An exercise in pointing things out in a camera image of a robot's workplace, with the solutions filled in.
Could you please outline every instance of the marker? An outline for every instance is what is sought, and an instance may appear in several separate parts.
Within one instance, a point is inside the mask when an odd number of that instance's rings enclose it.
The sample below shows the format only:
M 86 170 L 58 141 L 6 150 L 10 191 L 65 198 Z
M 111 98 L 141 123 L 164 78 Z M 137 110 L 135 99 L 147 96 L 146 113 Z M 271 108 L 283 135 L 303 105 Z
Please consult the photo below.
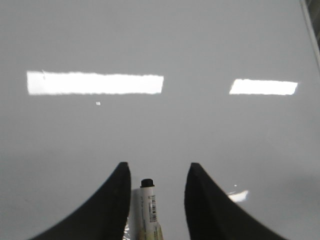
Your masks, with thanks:
M 140 187 L 142 230 L 140 240 L 163 240 L 157 218 L 155 185 L 152 179 L 143 179 Z

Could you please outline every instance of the black curved object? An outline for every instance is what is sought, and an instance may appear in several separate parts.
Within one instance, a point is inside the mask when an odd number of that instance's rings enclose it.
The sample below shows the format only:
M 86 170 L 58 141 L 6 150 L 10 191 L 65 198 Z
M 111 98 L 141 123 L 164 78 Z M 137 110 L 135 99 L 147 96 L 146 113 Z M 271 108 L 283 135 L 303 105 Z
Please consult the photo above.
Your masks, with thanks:
M 82 206 L 32 240 L 122 240 L 130 196 L 130 170 L 121 162 Z
M 190 166 L 184 207 L 191 240 L 285 240 L 231 201 L 199 163 Z

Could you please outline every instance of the white glossy surface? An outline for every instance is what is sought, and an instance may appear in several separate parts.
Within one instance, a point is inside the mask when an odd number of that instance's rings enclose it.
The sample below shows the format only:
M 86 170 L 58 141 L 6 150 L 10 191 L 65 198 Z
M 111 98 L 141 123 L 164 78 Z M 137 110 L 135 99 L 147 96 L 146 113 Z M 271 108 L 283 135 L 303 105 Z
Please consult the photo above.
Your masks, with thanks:
M 81 205 L 128 161 L 153 178 L 165 240 L 189 239 L 184 187 L 199 162 L 291 240 L 320 235 L 320 77 L 298 0 L 2 1 L 1 239 Z M 164 76 L 161 94 L 31 96 L 27 71 Z M 235 79 L 298 83 L 230 95 Z

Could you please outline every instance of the whiteboard marker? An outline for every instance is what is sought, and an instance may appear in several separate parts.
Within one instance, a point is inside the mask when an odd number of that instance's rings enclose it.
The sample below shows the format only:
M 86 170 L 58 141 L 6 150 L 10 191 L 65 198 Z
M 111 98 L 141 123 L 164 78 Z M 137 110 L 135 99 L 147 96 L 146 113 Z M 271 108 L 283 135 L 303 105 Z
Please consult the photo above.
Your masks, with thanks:
M 161 226 L 158 223 L 155 185 L 152 179 L 141 181 L 142 230 L 140 240 L 163 240 Z

